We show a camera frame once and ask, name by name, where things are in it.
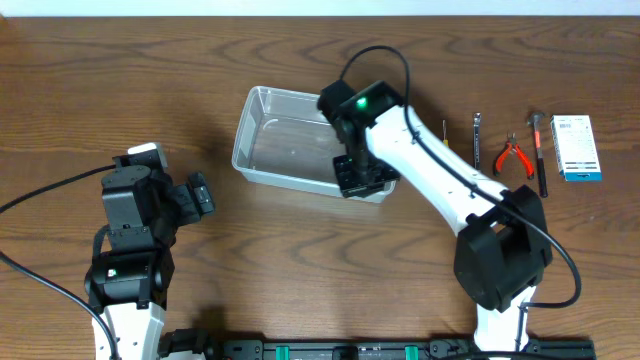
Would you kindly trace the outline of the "clear plastic container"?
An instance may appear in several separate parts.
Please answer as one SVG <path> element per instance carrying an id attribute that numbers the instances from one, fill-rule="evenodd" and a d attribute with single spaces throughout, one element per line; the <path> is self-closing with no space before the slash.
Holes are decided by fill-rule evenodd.
<path id="1" fill-rule="evenodd" d="M 316 94 L 253 87 L 231 157 L 250 182 L 340 198 L 333 159 L 345 153 Z"/>

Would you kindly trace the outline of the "small black orange hammer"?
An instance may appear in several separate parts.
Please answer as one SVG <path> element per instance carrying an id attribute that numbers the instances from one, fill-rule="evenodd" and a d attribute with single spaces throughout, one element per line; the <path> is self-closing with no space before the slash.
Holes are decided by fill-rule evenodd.
<path id="1" fill-rule="evenodd" d="M 536 150 L 536 166 L 538 172 L 539 194 L 542 198 L 548 197 L 544 155 L 541 146 L 540 122 L 545 117 L 543 112 L 535 111 L 529 115 L 527 124 L 533 129 L 534 145 Z"/>

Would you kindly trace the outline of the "white blue cardboard box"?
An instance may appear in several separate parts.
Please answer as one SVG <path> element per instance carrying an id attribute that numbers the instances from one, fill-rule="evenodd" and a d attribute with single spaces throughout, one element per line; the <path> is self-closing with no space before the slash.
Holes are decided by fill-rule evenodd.
<path id="1" fill-rule="evenodd" d="M 559 174 L 566 182 L 600 182 L 599 163 L 589 115 L 553 115 L 550 120 Z"/>

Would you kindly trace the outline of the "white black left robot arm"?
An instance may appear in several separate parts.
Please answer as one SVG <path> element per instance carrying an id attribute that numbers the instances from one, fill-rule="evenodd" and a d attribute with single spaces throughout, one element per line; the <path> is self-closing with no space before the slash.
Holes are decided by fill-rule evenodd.
<path id="1" fill-rule="evenodd" d="M 121 359 L 160 359 L 171 248 L 180 227 L 215 211 L 204 175 L 174 184 L 158 150 L 117 156 L 102 180 L 107 223 L 94 239 L 85 289 Z"/>

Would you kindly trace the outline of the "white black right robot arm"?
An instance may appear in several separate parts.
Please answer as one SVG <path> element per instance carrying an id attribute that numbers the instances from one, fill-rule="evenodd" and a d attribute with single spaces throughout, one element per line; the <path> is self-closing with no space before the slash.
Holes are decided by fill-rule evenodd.
<path id="1" fill-rule="evenodd" d="M 472 168 L 428 128 L 391 86 L 356 92 L 337 80 L 318 109 L 346 152 L 333 161 L 343 197 L 367 197 L 404 178 L 431 203 L 457 238 L 456 279 L 477 305 L 476 350 L 503 359 L 529 343 L 529 302 L 552 261 L 538 195 L 515 191 Z"/>

